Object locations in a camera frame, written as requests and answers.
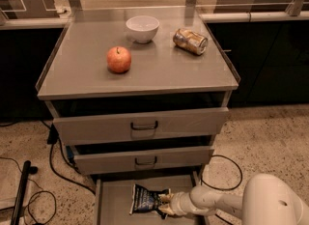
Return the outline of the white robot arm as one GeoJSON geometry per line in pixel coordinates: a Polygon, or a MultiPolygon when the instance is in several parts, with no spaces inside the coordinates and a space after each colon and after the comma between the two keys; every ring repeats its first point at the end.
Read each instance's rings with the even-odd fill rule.
{"type": "Polygon", "coordinates": [[[159,209],[169,215],[209,216],[221,210],[239,218],[242,225],[309,225],[309,206],[286,183],[269,174],[252,177],[242,196],[197,185],[189,192],[163,195],[161,200],[159,209]]]}

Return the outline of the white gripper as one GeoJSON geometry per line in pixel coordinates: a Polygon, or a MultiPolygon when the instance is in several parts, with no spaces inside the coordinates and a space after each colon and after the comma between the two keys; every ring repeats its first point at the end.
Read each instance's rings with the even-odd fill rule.
{"type": "Polygon", "coordinates": [[[163,213],[177,216],[184,216],[192,213],[192,203],[188,192],[178,192],[175,194],[160,194],[159,198],[163,203],[170,202],[170,206],[162,205],[158,207],[158,209],[163,213]]]}

